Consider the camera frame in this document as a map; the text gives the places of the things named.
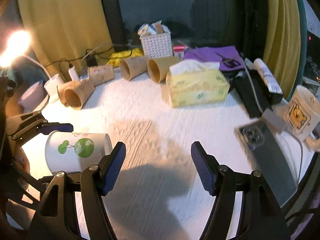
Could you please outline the white paper cup green print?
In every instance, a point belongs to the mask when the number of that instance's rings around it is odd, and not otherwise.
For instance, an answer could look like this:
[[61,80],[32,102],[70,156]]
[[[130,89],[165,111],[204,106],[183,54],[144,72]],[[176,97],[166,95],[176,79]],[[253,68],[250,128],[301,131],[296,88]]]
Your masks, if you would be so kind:
[[67,173],[82,172],[112,151],[112,143],[107,133],[50,133],[45,145],[45,159],[49,171]]

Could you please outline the brown paper cup front left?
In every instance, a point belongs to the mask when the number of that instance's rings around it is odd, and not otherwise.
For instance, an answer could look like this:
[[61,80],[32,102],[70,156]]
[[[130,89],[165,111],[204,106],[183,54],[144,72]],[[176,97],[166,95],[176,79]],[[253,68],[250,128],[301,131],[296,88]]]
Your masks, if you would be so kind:
[[63,96],[66,103],[74,110],[80,110],[95,91],[95,86],[89,79],[83,79],[65,88]]

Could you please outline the brown paper cup back left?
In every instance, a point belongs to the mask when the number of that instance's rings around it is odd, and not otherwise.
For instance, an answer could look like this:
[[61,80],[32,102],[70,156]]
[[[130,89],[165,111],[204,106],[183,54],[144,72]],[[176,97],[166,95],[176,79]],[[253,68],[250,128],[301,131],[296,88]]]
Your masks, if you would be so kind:
[[69,82],[66,82],[66,83],[63,83],[63,84],[60,84],[60,85],[57,85],[57,94],[58,94],[58,97],[59,97],[59,100],[60,102],[63,104],[63,105],[66,105],[66,100],[65,100],[65,96],[64,96],[64,91],[67,87],[70,87],[72,85],[76,84],[76,81],[69,81]]

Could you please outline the brown paper cup printed middle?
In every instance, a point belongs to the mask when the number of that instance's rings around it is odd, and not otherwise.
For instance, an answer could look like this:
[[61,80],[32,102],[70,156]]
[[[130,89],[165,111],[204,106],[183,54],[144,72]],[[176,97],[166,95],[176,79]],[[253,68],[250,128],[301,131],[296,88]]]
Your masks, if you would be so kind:
[[94,87],[114,79],[114,68],[111,64],[88,67],[88,78]]

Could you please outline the brown paper cup centre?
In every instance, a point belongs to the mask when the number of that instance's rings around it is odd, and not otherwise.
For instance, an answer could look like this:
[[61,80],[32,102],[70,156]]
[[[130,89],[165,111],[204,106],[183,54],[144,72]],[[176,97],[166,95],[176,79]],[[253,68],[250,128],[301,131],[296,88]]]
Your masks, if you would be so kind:
[[121,59],[119,67],[122,77],[130,81],[147,71],[149,58],[146,56]]

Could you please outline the brown paper cup right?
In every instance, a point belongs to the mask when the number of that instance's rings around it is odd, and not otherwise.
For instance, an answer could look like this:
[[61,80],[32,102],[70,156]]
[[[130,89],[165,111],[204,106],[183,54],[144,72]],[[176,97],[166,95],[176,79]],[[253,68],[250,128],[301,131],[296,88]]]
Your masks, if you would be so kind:
[[161,57],[149,59],[147,64],[148,74],[150,79],[155,83],[160,83],[165,80],[169,68],[180,62],[178,57]]

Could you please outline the purple bowl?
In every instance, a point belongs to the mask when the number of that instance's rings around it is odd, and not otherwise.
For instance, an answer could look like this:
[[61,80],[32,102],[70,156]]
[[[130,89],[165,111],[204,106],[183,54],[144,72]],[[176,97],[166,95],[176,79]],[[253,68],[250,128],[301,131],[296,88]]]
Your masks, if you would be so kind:
[[39,111],[43,109],[49,99],[49,95],[44,88],[43,80],[31,85],[19,98],[18,104],[24,113]]

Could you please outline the white phone charger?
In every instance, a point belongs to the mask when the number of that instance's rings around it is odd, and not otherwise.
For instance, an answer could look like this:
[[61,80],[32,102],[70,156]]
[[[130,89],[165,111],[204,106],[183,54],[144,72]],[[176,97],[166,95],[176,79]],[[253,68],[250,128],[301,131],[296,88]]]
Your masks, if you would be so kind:
[[77,74],[77,71],[76,71],[76,68],[75,68],[74,65],[69,64],[68,74],[69,74],[69,76],[70,76],[72,81],[77,81],[77,82],[80,81],[80,78],[79,78],[79,76]]

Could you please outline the smartphone in clear case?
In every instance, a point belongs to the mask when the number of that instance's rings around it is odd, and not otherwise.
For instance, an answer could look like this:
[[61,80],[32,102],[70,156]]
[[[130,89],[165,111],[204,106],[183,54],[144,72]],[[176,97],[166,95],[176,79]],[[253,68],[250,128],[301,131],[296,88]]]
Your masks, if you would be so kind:
[[283,207],[296,193],[297,183],[274,132],[261,120],[237,127],[234,132],[251,168],[262,173]]

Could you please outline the white desk lamp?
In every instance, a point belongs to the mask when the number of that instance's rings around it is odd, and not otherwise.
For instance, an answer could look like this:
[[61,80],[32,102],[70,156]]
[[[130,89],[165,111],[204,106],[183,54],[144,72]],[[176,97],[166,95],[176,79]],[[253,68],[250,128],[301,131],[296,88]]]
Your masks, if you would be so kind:
[[11,34],[7,41],[7,47],[1,55],[1,68],[3,69],[2,74],[3,76],[7,75],[8,68],[18,57],[24,57],[30,60],[31,62],[39,66],[47,75],[48,81],[44,84],[44,88],[49,95],[49,100],[51,102],[54,102],[59,97],[57,86],[63,84],[63,79],[61,78],[59,73],[54,75],[49,74],[48,70],[46,70],[46,68],[42,64],[25,54],[29,49],[30,42],[31,36],[24,30],[19,30]]

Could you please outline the black power adapter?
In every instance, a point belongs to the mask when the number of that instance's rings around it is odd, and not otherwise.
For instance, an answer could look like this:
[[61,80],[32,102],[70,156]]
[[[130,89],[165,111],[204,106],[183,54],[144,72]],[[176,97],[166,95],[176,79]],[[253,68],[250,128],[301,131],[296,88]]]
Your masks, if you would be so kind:
[[85,61],[86,61],[88,67],[94,67],[94,66],[97,66],[97,65],[98,65],[97,60],[96,60],[94,54],[88,55],[88,56],[85,58]]

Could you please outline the yellow snack bag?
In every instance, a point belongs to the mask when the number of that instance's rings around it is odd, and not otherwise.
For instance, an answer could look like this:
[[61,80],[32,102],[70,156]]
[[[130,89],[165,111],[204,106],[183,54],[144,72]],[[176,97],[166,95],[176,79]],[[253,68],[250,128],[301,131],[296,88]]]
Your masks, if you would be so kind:
[[124,50],[117,53],[113,53],[108,58],[107,64],[111,64],[114,68],[119,67],[120,61],[122,59],[127,59],[131,57],[144,56],[144,53],[139,48],[134,48],[131,50]]

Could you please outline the white tablecloth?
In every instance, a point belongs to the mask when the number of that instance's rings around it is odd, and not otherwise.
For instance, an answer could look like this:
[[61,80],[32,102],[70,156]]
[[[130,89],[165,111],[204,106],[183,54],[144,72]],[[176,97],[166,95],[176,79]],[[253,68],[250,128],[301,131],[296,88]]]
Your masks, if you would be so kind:
[[219,163],[241,173],[251,166],[235,129],[251,122],[236,91],[223,103],[173,108],[165,84],[147,74],[117,74],[83,109],[59,101],[43,110],[49,122],[78,133],[106,133],[126,145],[114,189],[103,199],[118,239],[199,239],[214,198],[204,190],[190,156],[199,141]]

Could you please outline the yellow curtain left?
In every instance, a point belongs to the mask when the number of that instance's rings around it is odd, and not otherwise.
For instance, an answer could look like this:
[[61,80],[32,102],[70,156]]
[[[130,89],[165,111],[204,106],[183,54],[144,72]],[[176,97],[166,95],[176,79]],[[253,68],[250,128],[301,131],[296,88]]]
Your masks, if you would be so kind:
[[114,52],[101,0],[18,0],[18,6],[31,47],[51,76],[69,80],[68,61],[80,73],[90,49],[103,54],[99,64]]

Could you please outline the yellow curtain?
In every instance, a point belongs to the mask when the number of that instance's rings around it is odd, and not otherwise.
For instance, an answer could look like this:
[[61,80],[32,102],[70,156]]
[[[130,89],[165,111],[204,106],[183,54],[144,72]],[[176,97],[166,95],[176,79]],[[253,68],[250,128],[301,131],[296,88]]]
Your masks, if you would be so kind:
[[114,52],[101,0],[18,0],[18,6],[31,47],[51,76],[69,80],[68,61],[80,73],[90,49],[103,54],[99,64]]
[[267,0],[267,37],[263,61],[288,98],[295,83],[301,48],[297,0]]

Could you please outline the white cartoon mug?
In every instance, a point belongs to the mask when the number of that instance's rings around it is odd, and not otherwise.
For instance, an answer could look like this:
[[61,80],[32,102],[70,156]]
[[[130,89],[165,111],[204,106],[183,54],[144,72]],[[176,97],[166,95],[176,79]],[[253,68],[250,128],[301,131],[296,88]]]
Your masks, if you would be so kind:
[[309,149],[319,151],[319,139],[311,136],[319,124],[319,101],[310,90],[302,85],[295,88],[283,119],[300,141],[304,141]]

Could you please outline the black box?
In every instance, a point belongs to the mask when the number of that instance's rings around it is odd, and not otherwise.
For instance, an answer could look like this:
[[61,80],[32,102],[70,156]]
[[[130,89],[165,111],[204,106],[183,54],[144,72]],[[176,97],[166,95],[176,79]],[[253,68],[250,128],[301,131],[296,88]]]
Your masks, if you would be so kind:
[[[257,100],[263,112],[267,108],[271,108],[272,105],[276,105],[282,101],[283,94],[271,93],[256,70],[249,70],[249,74],[252,79]],[[261,112],[255,101],[253,89],[248,76],[236,77],[233,80],[233,85],[238,92],[240,99],[243,101],[249,117],[261,117]]]

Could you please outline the white tube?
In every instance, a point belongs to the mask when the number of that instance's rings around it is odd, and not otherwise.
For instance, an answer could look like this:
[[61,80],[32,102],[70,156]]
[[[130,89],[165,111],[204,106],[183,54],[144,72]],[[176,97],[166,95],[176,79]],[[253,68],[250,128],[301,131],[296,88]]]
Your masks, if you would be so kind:
[[255,66],[255,70],[258,72],[266,87],[268,88],[268,91],[270,93],[283,94],[280,85],[278,84],[278,82],[274,78],[274,75],[269,70],[264,61],[260,58],[257,58],[255,59],[253,64]]

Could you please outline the white plastic basket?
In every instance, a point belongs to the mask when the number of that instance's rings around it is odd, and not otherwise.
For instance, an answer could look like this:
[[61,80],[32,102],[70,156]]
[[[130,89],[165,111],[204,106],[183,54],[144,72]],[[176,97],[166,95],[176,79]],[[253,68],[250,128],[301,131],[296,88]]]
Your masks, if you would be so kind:
[[148,58],[171,57],[173,55],[171,33],[140,37],[143,53]]

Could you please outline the yellow tissue box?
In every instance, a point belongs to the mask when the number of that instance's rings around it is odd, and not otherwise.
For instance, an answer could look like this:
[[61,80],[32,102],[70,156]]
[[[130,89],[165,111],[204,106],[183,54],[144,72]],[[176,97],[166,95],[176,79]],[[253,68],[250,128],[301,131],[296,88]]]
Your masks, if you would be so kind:
[[219,67],[220,62],[193,59],[172,65],[166,77],[172,107],[225,101],[230,84]]

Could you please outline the pink small box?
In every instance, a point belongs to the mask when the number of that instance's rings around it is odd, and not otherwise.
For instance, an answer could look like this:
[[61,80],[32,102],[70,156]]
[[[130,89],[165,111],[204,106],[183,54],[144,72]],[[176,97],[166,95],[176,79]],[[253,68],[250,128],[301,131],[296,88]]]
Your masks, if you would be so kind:
[[173,55],[178,57],[181,61],[184,58],[185,46],[173,46]]

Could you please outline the black scissors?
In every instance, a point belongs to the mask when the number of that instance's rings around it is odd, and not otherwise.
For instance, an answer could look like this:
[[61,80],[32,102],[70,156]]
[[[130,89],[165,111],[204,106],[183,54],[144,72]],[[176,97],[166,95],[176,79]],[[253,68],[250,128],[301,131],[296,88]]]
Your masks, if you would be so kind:
[[215,52],[215,54],[222,59],[222,63],[227,68],[235,68],[235,67],[238,67],[241,65],[241,63],[239,61],[236,61],[235,59],[224,57],[223,55],[221,55],[217,52]]

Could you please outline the purple cloth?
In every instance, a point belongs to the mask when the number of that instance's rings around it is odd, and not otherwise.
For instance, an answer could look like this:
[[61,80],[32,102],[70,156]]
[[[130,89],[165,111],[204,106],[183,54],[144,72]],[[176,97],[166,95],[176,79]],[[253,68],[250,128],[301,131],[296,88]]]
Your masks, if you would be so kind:
[[[215,52],[223,55],[227,58],[235,59],[241,63],[240,66],[235,68],[227,68],[223,63],[222,59],[215,54]],[[222,72],[231,72],[236,70],[244,70],[244,61],[242,57],[239,55],[235,46],[226,46],[226,47],[203,47],[190,49],[185,52],[184,60],[193,59],[200,62],[219,62],[220,67],[219,70]]]

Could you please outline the yellow curtain right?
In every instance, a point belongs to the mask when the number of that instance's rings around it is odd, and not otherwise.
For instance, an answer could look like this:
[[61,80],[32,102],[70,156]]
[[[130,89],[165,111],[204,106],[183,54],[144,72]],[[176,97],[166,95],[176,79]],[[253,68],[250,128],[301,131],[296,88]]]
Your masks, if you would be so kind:
[[267,0],[267,37],[263,61],[288,98],[295,83],[301,48],[297,0]]

